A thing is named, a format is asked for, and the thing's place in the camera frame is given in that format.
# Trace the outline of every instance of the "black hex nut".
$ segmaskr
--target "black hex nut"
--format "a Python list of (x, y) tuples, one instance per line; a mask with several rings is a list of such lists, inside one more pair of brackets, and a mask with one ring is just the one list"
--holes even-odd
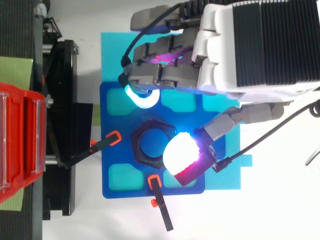
[(144, 122), (131, 134), (131, 145), (133, 149), (134, 158), (138, 163), (148, 165), (150, 167), (161, 169), (164, 166), (163, 156), (151, 157), (146, 155), (141, 147), (140, 142), (144, 133), (151, 129), (162, 130), (169, 138), (169, 141), (177, 135), (176, 127), (160, 120), (148, 120)]

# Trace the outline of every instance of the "screw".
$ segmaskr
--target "screw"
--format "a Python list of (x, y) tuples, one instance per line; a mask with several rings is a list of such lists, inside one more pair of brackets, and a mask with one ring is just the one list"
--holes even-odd
[(38, 19), (45, 19), (47, 17), (47, 8), (44, 3), (38, 3), (34, 8), (34, 16)]
[(79, 47), (78, 46), (74, 46), (73, 47), (73, 54), (74, 55), (79, 55)]
[(51, 98), (51, 95), (48, 94), (45, 99), (46, 107), (49, 109), (51, 108), (51, 105), (54, 104), (54, 100)]

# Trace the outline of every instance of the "red plastic bin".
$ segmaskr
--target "red plastic bin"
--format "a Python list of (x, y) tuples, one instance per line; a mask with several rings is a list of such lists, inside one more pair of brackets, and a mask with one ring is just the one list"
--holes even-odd
[(42, 175), (45, 154), (44, 96), (0, 83), (0, 203)]

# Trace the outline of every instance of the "white table surface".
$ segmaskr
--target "white table surface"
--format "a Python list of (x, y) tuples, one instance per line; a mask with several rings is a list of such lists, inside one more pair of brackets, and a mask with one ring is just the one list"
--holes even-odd
[[(64, 39), (79, 46), (80, 103), (99, 104), (101, 32), (128, 32), (131, 15), (176, 0), (51, 0)], [(291, 104), (285, 115), (320, 97), (313, 92)], [(279, 121), (241, 126), (241, 147)], [(92, 136), (100, 137), (100, 127)], [(76, 166), (75, 212), (54, 211), (43, 222), (44, 240), (283, 240), (320, 239), (320, 157), (307, 157), (320, 144), (320, 119), (303, 113), (249, 153), (253, 167), (241, 169), (241, 190), (165, 196), (174, 230), (166, 232), (152, 197), (105, 199), (101, 153)]]

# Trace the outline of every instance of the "glowing white object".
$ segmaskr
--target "glowing white object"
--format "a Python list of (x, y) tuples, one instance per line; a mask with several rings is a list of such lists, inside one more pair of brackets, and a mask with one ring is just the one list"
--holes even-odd
[(152, 93), (147, 97), (139, 97), (135, 94), (129, 85), (124, 88), (125, 93), (131, 98), (131, 100), (141, 109), (148, 109), (153, 107), (160, 98), (160, 90), (153, 90)]
[(188, 132), (180, 132), (167, 144), (163, 164), (172, 174), (181, 173), (199, 158), (199, 147)]

